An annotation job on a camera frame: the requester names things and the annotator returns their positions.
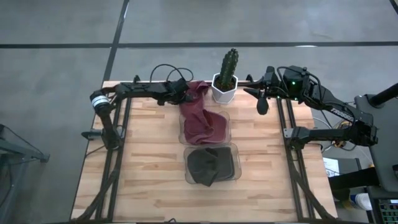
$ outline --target potted cactus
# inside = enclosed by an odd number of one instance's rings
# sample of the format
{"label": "potted cactus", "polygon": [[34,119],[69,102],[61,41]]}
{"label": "potted cactus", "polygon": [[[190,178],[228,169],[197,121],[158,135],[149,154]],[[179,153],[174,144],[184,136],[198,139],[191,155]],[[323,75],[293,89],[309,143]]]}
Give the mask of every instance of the potted cactus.
{"label": "potted cactus", "polygon": [[235,96],[238,88],[238,78],[234,76],[238,63],[238,51],[231,49],[223,59],[220,73],[213,75],[211,89],[213,98],[217,103],[228,104]]}

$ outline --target cactus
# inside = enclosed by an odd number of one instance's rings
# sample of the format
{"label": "cactus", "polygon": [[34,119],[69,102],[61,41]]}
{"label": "cactus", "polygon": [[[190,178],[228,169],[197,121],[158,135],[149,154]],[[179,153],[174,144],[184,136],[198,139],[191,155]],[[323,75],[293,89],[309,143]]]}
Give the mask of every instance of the cactus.
{"label": "cactus", "polygon": [[236,65],[238,64],[238,51],[231,49],[223,59],[219,77],[219,89],[221,91],[229,91],[234,88],[232,84],[232,76],[234,75]]}

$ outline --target white pot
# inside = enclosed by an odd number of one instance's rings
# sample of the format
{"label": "white pot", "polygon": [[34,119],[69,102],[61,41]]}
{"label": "white pot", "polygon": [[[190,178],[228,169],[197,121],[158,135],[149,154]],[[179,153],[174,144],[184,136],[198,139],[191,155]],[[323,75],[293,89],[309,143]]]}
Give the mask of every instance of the white pot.
{"label": "white pot", "polygon": [[232,76],[233,79],[235,79],[235,88],[230,91],[223,92],[217,87],[215,87],[215,80],[220,74],[214,74],[213,75],[213,81],[211,82],[211,90],[213,92],[213,98],[217,103],[221,104],[228,104],[232,101],[232,99],[235,96],[236,89],[238,89],[238,78],[236,76]]}

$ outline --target wooden table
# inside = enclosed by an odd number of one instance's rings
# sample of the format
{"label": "wooden table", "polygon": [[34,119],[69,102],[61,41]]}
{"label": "wooden table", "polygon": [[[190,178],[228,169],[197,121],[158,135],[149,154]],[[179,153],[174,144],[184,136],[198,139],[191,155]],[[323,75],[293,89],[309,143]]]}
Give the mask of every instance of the wooden table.
{"label": "wooden table", "polygon": [[[104,82],[104,86],[118,83]],[[226,111],[231,117],[232,142],[239,150],[242,176],[205,187],[185,181],[185,146],[178,141],[178,106],[157,106],[150,98],[132,99],[114,221],[296,221],[276,101],[269,100],[265,116],[257,113],[256,103],[242,89],[228,105],[216,104],[211,92],[206,95],[206,109]],[[293,102],[293,108],[297,126],[314,126],[309,107]],[[289,124],[286,108],[284,111]],[[98,118],[94,128],[101,128]],[[101,145],[101,140],[92,141],[88,152]],[[337,217],[319,147],[307,145],[303,156],[312,192]],[[78,217],[98,193],[105,157],[106,150],[102,149],[86,158],[72,218]],[[108,201],[109,197],[105,199],[104,216]],[[306,214],[303,194],[301,201]]]}

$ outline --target fabric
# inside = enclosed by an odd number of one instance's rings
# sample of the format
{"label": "fabric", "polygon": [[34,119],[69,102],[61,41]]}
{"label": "fabric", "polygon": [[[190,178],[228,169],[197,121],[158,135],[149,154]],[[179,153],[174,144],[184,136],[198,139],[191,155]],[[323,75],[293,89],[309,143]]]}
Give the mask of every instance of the fabric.
{"label": "fabric", "polygon": [[190,82],[188,85],[187,94],[192,101],[180,104],[181,114],[185,117],[185,139],[194,145],[223,142],[228,121],[222,115],[204,109],[208,85],[204,81]]}

